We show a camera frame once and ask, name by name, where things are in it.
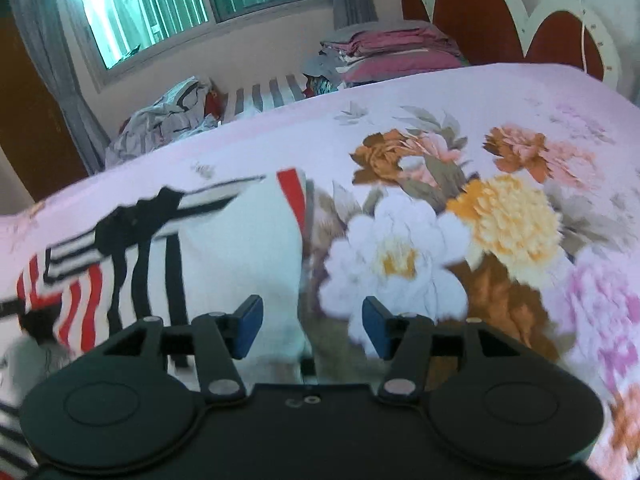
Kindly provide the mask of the crumpled grey white clothes pile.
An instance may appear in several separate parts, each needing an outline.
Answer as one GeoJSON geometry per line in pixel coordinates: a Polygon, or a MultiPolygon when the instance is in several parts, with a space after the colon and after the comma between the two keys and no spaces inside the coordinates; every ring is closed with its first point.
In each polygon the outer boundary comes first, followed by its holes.
{"type": "Polygon", "coordinates": [[[122,124],[118,137],[105,150],[105,168],[218,127],[225,107],[226,98],[210,80],[190,77],[179,82],[122,124]]]}

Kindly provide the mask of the pink floral bedsheet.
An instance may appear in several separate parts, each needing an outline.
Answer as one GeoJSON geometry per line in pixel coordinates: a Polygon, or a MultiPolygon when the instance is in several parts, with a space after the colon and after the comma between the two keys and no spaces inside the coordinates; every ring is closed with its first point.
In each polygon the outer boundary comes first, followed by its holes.
{"type": "Polygon", "coordinates": [[[562,65],[444,70],[180,140],[1,221],[1,300],[35,252],[162,188],[307,182],[298,382],[127,479],[634,479],[639,112],[562,65]],[[362,325],[373,296],[434,322],[418,400],[362,325]]]}

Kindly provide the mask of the grey white striped cloth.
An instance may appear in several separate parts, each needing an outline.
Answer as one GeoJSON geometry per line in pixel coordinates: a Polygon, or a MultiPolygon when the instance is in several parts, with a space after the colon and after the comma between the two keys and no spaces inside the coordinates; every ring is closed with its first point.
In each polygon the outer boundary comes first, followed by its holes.
{"type": "Polygon", "coordinates": [[[228,124],[303,100],[305,88],[302,74],[278,75],[236,88],[227,94],[222,122],[228,124]]]}

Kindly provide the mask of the dark wooden door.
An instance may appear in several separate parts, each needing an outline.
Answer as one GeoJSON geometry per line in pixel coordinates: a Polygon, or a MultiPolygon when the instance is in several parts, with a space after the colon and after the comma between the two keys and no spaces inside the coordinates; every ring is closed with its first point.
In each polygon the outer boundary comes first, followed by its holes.
{"type": "Polygon", "coordinates": [[[87,177],[58,103],[38,75],[1,0],[1,148],[33,200],[87,177]]]}

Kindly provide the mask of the red white scalloped headboard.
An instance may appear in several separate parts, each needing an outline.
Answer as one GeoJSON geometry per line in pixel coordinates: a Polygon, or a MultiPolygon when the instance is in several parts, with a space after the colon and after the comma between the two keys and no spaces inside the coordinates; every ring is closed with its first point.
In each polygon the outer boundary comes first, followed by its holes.
{"type": "Polygon", "coordinates": [[[401,0],[406,20],[430,22],[457,41],[473,65],[563,64],[612,89],[622,64],[611,34],[580,0],[401,0]]]}

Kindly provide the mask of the striped red black white sweater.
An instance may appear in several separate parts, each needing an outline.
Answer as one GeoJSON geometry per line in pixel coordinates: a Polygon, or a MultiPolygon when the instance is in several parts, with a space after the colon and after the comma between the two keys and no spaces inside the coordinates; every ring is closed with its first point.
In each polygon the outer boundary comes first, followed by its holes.
{"type": "Polygon", "coordinates": [[[35,252],[1,300],[21,335],[1,361],[1,474],[137,478],[245,396],[201,393],[191,323],[264,303],[234,364],[298,382],[307,182],[298,169],[195,192],[162,188],[35,252]]]}

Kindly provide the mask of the stack of folded pink clothes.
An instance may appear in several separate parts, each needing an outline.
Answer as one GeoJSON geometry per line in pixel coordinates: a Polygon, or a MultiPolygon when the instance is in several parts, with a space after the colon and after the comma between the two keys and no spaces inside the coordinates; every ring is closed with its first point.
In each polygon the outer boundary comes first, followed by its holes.
{"type": "Polygon", "coordinates": [[[321,40],[302,73],[339,79],[352,88],[468,64],[456,42],[429,22],[371,22],[337,29],[321,40]]]}

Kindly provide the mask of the colourful patterned cloth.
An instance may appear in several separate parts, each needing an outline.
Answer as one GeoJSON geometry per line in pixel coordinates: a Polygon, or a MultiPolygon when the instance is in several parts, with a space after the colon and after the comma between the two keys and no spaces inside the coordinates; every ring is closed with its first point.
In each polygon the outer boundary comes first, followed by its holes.
{"type": "Polygon", "coordinates": [[[335,78],[328,78],[326,76],[311,76],[306,75],[306,84],[303,91],[303,95],[306,99],[313,98],[314,96],[323,96],[345,89],[346,86],[343,81],[335,78]]]}

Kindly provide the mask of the left grey curtain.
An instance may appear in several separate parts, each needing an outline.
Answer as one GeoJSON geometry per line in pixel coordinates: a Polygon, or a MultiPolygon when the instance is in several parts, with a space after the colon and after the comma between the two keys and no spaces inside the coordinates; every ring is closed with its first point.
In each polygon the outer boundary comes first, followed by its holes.
{"type": "Polygon", "coordinates": [[[26,51],[61,110],[88,174],[104,169],[110,143],[81,93],[56,0],[9,0],[26,51]]]}

